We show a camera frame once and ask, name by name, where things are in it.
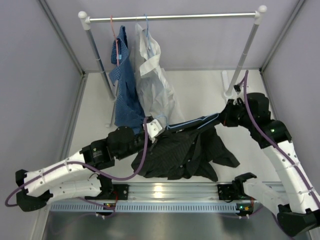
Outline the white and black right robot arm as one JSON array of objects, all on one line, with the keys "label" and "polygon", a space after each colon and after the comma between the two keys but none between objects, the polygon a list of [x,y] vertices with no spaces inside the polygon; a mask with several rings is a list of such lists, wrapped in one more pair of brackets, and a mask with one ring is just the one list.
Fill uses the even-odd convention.
[{"label": "white and black right robot arm", "polygon": [[285,196],[251,173],[232,181],[232,192],[239,198],[253,198],[272,212],[281,230],[289,237],[320,226],[320,195],[312,186],[299,161],[286,125],[271,118],[269,99],[259,92],[229,99],[219,114],[225,127],[244,127],[272,163]]}]

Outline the light blue wire hanger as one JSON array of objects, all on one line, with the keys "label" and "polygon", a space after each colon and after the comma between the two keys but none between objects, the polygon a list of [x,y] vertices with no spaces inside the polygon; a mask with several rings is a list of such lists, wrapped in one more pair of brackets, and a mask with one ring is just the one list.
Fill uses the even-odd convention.
[{"label": "light blue wire hanger", "polygon": [[204,126],[210,123],[213,123],[215,120],[217,120],[219,115],[220,115],[219,113],[213,113],[207,116],[198,117],[193,120],[171,124],[171,125],[168,124],[169,122],[165,115],[158,115],[155,117],[155,120],[159,121],[160,119],[164,119],[165,120],[164,126],[166,130],[180,131],[188,128],[196,128],[196,129],[203,128]]}]

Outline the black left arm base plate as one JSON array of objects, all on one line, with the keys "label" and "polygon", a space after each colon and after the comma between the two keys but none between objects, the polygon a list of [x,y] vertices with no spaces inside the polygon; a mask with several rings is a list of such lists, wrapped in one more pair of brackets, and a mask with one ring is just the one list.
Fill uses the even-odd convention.
[{"label": "black left arm base plate", "polygon": [[121,200],[126,201],[129,195],[129,185],[128,184],[113,184],[102,190],[98,195],[101,200]]}]

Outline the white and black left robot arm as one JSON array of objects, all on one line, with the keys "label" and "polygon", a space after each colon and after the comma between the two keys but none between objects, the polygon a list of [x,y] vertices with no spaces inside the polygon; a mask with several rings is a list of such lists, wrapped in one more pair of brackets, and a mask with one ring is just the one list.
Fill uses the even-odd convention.
[{"label": "white and black left robot arm", "polygon": [[[107,138],[93,141],[66,159],[36,171],[18,170],[16,203],[24,212],[39,210],[56,201],[72,198],[109,199],[113,195],[112,181],[128,181],[142,169],[151,143],[164,131],[148,123],[135,134],[127,126],[118,127]],[[127,177],[104,172],[121,160],[142,152],[138,168]]]}]

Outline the black pinstriped shirt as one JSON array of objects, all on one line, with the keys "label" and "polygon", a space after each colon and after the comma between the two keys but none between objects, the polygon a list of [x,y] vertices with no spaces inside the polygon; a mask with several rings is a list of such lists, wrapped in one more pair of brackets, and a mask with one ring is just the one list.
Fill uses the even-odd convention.
[{"label": "black pinstriped shirt", "polygon": [[237,168],[240,162],[224,145],[215,125],[218,114],[203,116],[193,126],[177,131],[165,130],[154,146],[149,147],[144,163],[140,151],[131,168],[144,178],[189,179],[193,176],[218,181],[212,163]]}]

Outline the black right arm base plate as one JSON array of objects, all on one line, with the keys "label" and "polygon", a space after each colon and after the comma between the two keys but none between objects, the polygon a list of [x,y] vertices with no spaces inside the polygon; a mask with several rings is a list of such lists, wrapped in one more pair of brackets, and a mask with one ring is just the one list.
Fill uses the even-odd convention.
[{"label": "black right arm base plate", "polygon": [[246,200],[248,198],[243,190],[236,184],[218,184],[217,191],[219,200],[228,203],[236,200]]}]

